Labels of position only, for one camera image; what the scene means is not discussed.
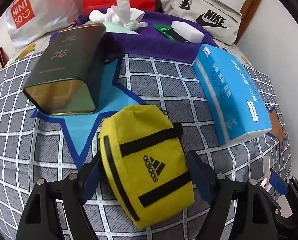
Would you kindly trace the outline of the yellow Adidas pouch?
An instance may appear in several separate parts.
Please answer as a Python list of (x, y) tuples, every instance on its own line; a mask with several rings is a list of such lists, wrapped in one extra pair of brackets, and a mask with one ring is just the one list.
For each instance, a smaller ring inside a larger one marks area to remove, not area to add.
[(182, 124), (172, 123), (156, 105), (129, 105), (103, 120), (99, 146), (106, 176), (140, 229), (195, 201), (182, 135)]

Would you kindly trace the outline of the grey checked bed sheet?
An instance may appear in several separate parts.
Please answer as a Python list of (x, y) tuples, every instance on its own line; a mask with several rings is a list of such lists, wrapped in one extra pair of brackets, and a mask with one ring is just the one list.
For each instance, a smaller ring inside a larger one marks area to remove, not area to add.
[[(0, 234), (14, 239), (35, 182), (56, 181), (76, 172), (60, 124), (33, 116), (35, 107), (22, 87), (48, 44), (38, 41), (24, 58), (14, 55), (0, 71)], [(263, 177), (263, 158), (288, 178), (292, 159), (289, 141), (268, 135), (232, 147), (217, 139), (204, 92), (192, 66), (152, 56), (127, 54), (118, 81), (149, 105), (157, 105), (180, 122), (184, 150), (195, 150), (203, 162), (235, 181)], [(194, 239), (209, 206), (195, 194), (195, 203), (162, 223), (140, 230), (117, 203), (106, 180), (84, 206), (99, 239)]]

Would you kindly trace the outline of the blue tissue pack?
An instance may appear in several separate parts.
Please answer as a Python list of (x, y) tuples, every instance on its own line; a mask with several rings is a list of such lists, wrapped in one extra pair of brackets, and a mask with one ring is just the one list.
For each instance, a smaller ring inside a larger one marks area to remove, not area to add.
[(259, 91), (238, 58), (202, 44), (193, 69), (206, 96), (220, 145), (240, 144), (272, 129)]

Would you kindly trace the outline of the dark green tea tin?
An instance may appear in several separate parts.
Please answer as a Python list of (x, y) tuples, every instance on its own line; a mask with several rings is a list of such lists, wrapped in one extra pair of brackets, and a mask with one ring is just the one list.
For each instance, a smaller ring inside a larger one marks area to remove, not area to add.
[(88, 114), (98, 109), (106, 33), (102, 23), (60, 31), (26, 80), (23, 93), (47, 115)]

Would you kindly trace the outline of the white sponge block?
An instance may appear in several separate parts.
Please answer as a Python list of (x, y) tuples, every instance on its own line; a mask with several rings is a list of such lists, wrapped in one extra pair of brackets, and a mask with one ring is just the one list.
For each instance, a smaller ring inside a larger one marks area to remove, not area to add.
[(191, 43), (202, 43), (204, 33), (186, 22), (173, 21), (171, 27), (184, 39)]

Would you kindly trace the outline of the green black packet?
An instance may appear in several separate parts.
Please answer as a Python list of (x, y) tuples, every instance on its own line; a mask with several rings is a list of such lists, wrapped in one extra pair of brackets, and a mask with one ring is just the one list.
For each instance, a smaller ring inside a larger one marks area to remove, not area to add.
[(178, 32), (174, 30), (173, 27), (169, 25), (163, 25), (163, 24), (155, 24), (154, 28), (163, 34), (165, 37), (167, 37), (169, 40), (174, 40), (182, 43), (189, 43), (188, 40), (183, 38)]

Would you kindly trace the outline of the beige Nike waist bag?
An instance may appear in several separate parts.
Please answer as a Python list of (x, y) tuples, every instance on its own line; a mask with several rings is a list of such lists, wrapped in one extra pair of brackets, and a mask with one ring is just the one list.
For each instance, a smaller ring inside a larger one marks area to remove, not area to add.
[(242, 20), (240, 12), (219, 0), (159, 0), (164, 13), (201, 25), (215, 39), (231, 46)]

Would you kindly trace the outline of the purple towel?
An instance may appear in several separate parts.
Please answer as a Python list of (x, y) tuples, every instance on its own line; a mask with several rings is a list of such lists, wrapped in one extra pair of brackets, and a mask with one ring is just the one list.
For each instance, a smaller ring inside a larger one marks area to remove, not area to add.
[(195, 22), (148, 10), (145, 11), (143, 21), (147, 22), (148, 26), (137, 29), (137, 34), (107, 32), (101, 41), (102, 49), (109, 54), (138, 54), (193, 63), (201, 47), (200, 43), (186, 44), (169, 40), (154, 28), (156, 24), (171, 25), (173, 21), (191, 25), (204, 34), (203, 43), (218, 47), (213, 35)]

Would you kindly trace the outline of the pale green cloth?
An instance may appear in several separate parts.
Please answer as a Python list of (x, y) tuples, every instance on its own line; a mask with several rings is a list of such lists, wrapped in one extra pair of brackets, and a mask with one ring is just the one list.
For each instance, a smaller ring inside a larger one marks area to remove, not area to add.
[(131, 35), (138, 35), (136, 31), (125, 29), (123, 26), (112, 23), (112, 22), (104, 22), (106, 27), (107, 33), (117, 33), (117, 34), (131, 34)]

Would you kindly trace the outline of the white Miniso plastic bag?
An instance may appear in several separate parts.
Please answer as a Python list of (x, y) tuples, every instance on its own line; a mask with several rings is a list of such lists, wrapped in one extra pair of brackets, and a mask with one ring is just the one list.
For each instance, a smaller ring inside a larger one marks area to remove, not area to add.
[(77, 16), (73, 0), (14, 0), (5, 12), (8, 35), (15, 49), (69, 26)]

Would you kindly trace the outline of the brown wooden door frame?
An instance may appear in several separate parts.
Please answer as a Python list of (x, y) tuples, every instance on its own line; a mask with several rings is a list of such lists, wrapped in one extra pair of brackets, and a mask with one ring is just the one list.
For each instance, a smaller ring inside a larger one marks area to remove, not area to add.
[(242, 14), (242, 20), (240, 23), (240, 27), (238, 29), (237, 38), (235, 44), (238, 44), (238, 41), (243, 36), (244, 32), (248, 28), (248, 25), (253, 19), (254, 14), (257, 11), (258, 6), (260, 5), (261, 0), (245, 0), (240, 10)]

